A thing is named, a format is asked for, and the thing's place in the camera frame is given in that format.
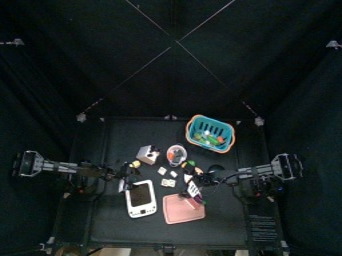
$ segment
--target small toy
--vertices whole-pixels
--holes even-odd
[[[167,172],[167,169],[166,169],[165,167],[161,167],[159,170],[158,170],[158,173],[159,173],[161,175],[165,175],[166,172]]]
[[[171,171],[171,172],[170,172],[170,175],[171,175],[174,178],[177,178],[177,176],[178,176],[178,174],[177,174],[175,171]]]
[[[194,160],[189,160],[182,164],[182,169],[187,175],[201,175],[204,171],[197,167]]]
[[[174,188],[177,186],[177,181],[173,179],[162,179],[162,186]]]
[[[158,149],[154,145],[145,146],[139,149],[137,154],[137,159],[142,162],[154,165],[157,161],[157,157],[159,156],[162,150]]]

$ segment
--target plastic basket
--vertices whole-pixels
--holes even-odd
[[[213,145],[210,143],[213,139],[210,138],[212,141],[209,141],[208,135],[204,135],[206,131],[216,140],[221,137],[224,143]],[[230,151],[236,143],[236,131],[230,124],[204,115],[196,115],[186,126],[186,138],[191,144],[224,154]]]

